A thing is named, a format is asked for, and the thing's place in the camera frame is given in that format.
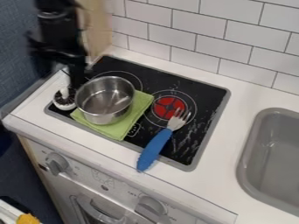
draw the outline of glowing red burner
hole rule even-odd
[[[173,116],[176,109],[185,109],[185,107],[186,106],[181,99],[177,97],[165,96],[155,101],[154,112],[157,117],[169,120]]]

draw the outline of stainless steel pot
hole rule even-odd
[[[121,77],[95,78],[77,91],[75,103],[85,118],[95,124],[119,122],[130,111],[135,88]]]

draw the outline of gray sink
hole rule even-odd
[[[255,199],[299,216],[299,114],[261,111],[237,168],[242,188]]]

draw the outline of blue fork handle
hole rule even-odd
[[[158,158],[160,151],[172,136],[172,130],[163,129],[144,148],[142,154],[137,161],[137,170],[144,172]]]

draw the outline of knob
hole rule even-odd
[[[164,206],[149,196],[142,196],[139,199],[135,212],[156,224],[171,224]]]
[[[46,157],[45,163],[54,176],[58,176],[61,172],[66,172],[70,166],[64,157],[55,152],[50,153]]]

